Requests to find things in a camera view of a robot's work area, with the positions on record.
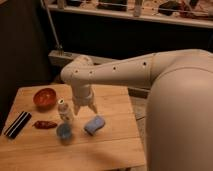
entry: wooden bowl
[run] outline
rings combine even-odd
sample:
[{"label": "wooden bowl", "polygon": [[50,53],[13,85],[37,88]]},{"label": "wooden bowl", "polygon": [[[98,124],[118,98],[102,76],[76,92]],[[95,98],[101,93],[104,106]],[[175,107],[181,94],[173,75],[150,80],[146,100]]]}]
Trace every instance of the wooden bowl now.
[{"label": "wooden bowl", "polygon": [[49,108],[55,105],[57,101],[56,92],[52,88],[39,90],[33,97],[33,102],[38,108]]}]

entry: sponge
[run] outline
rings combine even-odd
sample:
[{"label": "sponge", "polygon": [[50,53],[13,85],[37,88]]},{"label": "sponge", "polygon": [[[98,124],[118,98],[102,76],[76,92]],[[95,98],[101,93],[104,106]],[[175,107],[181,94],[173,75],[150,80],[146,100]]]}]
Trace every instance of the sponge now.
[{"label": "sponge", "polygon": [[101,129],[104,125],[105,120],[101,116],[97,115],[85,124],[84,130],[92,136],[97,130]]}]

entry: red object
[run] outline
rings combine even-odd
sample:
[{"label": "red object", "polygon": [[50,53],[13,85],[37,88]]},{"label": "red object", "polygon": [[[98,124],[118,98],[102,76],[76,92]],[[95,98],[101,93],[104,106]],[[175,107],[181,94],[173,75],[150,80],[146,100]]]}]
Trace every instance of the red object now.
[{"label": "red object", "polygon": [[50,129],[57,127],[57,123],[52,121],[36,121],[33,126],[37,129]]},{"label": "red object", "polygon": [[35,105],[39,108],[51,107],[56,100],[56,92],[52,88],[41,89],[33,97]]}]

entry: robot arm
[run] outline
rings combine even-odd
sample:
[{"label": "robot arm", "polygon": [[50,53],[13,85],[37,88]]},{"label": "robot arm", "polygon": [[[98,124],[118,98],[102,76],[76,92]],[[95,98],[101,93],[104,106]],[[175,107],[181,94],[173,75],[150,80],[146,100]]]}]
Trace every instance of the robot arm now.
[{"label": "robot arm", "polygon": [[175,60],[185,56],[196,56],[199,53],[206,52],[194,49],[160,52],[102,65],[93,65],[91,58],[81,55],[63,68],[61,78],[72,87],[76,114],[80,106],[87,105],[97,112],[91,84],[149,89],[155,79]]},{"label": "robot arm", "polygon": [[77,109],[88,105],[95,111],[93,83],[151,88],[146,106],[148,170],[213,170],[212,53],[161,52],[98,66],[80,56],[61,76],[72,87]]}]

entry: bottle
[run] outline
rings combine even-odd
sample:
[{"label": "bottle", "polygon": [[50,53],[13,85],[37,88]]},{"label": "bottle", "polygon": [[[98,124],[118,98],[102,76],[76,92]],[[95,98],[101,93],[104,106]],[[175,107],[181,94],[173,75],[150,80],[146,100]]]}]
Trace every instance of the bottle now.
[{"label": "bottle", "polygon": [[58,113],[64,122],[72,124],[74,120],[72,111],[68,103],[66,103],[63,99],[58,100]]}]

